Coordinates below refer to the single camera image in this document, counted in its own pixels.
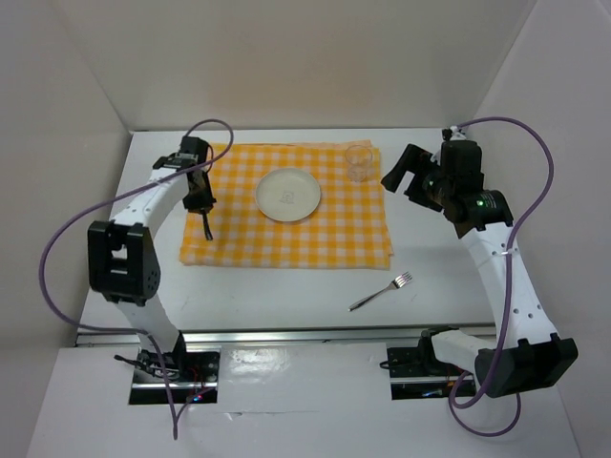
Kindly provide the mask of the silver table knife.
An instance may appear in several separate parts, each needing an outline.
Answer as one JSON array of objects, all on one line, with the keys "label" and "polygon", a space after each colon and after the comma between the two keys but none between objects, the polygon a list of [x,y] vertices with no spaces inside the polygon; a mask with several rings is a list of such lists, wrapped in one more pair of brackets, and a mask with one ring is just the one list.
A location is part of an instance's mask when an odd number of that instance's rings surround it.
[{"label": "silver table knife", "polygon": [[210,227],[209,218],[208,218],[208,215],[211,212],[211,210],[212,210],[211,207],[205,207],[204,209],[200,211],[201,218],[202,218],[202,225],[203,225],[203,233],[204,233],[205,239],[208,241],[212,241],[214,239],[212,231],[211,231],[211,227]]}]

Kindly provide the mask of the clear drinking glass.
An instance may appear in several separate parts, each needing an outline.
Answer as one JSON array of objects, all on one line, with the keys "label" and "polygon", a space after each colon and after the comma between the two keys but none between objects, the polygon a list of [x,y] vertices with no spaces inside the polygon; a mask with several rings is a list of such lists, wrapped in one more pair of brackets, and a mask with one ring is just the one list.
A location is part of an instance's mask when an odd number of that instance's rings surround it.
[{"label": "clear drinking glass", "polygon": [[352,182],[365,182],[369,179],[372,164],[373,151],[370,147],[362,145],[349,146],[345,151],[347,161],[347,175]]}]

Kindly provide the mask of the cream round plate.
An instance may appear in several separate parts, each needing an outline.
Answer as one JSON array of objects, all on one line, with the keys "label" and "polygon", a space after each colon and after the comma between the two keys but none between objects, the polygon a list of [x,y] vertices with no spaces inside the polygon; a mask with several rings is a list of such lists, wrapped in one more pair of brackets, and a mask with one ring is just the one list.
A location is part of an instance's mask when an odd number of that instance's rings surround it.
[{"label": "cream round plate", "polygon": [[298,168],[281,168],[267,173],[255,188],[259,210],[278,222],[308,218],[318,208],[321,186],[312,174]]}]

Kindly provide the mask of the yellow white checkered cloth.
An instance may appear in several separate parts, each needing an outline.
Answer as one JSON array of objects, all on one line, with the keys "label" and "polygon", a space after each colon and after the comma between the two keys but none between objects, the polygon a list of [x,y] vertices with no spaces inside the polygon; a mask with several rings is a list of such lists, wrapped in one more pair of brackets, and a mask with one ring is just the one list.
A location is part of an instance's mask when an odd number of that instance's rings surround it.
[{"label": "yellow white checkered cloth", "polygon": [[[247,143],[227,150],[211,170],[217,201],[206,239],[200,217],[187,216],[179,260],[185,265],[254,268],[390,268],[393,254],[379,184],[381,155],[368,140],[357,148],[372,153],[368,179],[348,178],[350,143]],[[310,173],[321,187],[312,215],[296,222],[265,216],[255,200],[262,177],[281,168]]]}]

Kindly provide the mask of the silver fork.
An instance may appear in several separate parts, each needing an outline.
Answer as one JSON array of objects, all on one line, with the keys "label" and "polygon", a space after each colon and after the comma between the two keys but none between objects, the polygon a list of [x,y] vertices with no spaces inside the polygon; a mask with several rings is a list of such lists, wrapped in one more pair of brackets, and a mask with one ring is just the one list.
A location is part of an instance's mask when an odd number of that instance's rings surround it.
[{"label": "silver fork", "polygon": [[366,304],[372,302],[373,300],[377,299],[379,296],[390,292],[390,291],[395,291],[398,289],[401,289],[402,287],[406,286],[407,284],[409,284],[410,282],[413,281],[413,276],[410,272],[405,272],[401,275],[399,275],[398,277],[396,277],[395,279],[393,279],[388,286],[382,288],[381,290],[368,295],[366,297],[364,297],[363,299],[353,303],[349,308],[348,311],[349,312],[353,312],[358,310],[359,308],[365,306]]}]

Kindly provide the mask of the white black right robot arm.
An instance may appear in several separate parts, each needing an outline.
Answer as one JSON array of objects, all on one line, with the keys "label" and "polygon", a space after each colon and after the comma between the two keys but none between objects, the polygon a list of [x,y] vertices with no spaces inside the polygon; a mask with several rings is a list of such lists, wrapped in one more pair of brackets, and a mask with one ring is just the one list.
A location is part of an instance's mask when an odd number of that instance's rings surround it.
[{"label": "white black right robot arm", "polygon": [[207,239],[188,217],[177,325],[288,329],[494,321],[506,347],[555,332],[504,223],[461,239],[405,201],[385,206],[369,143],[244,144],[215,166]]}]

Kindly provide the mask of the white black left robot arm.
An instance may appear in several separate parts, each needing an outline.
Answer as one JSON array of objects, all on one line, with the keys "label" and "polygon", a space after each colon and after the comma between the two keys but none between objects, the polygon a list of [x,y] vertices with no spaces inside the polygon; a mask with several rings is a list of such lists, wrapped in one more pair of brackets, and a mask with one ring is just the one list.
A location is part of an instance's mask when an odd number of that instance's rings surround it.
[{"label": "white black left robot arm", "polygon": [[108,221],[93,222],[87,233],[89,283],[116,305],[130,326],[142,330],[137,364],[175,381],[187,372],[182,333],[169,320],[158,296],[161,269],[154,237],[178,203],[201,216],[204,236],[213,238],[207,215],[216,203],[205,162],[210,144],[185,136],[179,149],[153,166],[152,188],[137,195]]}]

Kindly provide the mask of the aluminium front rail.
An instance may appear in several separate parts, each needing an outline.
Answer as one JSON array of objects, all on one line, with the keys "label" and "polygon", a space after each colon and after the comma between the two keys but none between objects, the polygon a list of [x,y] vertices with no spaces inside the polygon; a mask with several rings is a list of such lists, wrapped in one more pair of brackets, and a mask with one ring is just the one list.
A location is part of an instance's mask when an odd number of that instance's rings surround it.
[{"label": "aluminium front rail", "polygon": [[[375,326],[341,328],[294,328],[278,329],[238,329],[211,331],[182,331],[187,344],[303,344],[303,343],[343,343],[363,341],[407,341],[418,339],[428,326]],[[467,325],[461,330],[477,337],[492,338],[495,330],[491,325]],[[137,336],[130,334],[94,334],[78,332],[75,346],[129,345],[139,342]]]}]

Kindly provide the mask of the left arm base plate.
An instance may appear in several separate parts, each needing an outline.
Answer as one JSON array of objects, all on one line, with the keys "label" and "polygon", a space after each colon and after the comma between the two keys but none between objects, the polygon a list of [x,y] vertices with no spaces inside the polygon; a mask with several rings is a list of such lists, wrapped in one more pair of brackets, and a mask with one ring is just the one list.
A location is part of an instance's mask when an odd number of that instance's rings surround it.
[{"label": "left arm base plate", "polygon": [[[165,385],[159,366],[147,365],[143,355],[125,358],[115,355],[118,362],[133,368],[129,396],[131,406],[167,405]],[[188,352],[184,367],[168,368],[169,386],[176,404],[215,404],[218,401],[218,380],[221,353],[219,350]]]}]

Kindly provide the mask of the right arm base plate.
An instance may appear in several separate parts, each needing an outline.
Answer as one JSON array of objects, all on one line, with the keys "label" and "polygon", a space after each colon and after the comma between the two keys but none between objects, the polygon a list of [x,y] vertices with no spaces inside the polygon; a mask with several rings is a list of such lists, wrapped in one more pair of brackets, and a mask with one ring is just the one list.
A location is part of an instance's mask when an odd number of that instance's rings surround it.
[{"label": "right arm base plate", "polygon": [[415,347],[389,347],[379,367],[390,377],[393,401],[448,398],[463,370],[423,360]]}]

